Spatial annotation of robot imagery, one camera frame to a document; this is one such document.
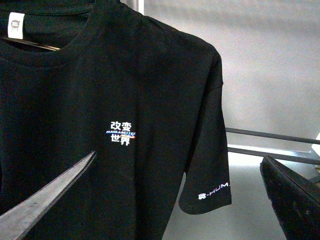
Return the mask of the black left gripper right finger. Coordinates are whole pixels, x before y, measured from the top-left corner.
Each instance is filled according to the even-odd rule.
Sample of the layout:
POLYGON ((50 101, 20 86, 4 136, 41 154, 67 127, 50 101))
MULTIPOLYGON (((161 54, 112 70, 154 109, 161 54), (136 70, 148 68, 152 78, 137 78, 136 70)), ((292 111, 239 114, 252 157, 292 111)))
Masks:
POLYGON ((260 173, 268 199, 288 240, 320 238, 320 188, 267 155, 260 173))

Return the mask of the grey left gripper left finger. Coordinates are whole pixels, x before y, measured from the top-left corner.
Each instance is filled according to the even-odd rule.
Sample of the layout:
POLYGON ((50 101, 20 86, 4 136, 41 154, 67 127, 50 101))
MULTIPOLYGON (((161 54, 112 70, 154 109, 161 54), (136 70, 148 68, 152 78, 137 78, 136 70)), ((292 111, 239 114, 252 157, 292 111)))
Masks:
POLYGON ((32 196, 2 214, 0 216, 0 238, 2 240, 22 240, 87 171, 96 155, 95 151, 90 152, 32 196))

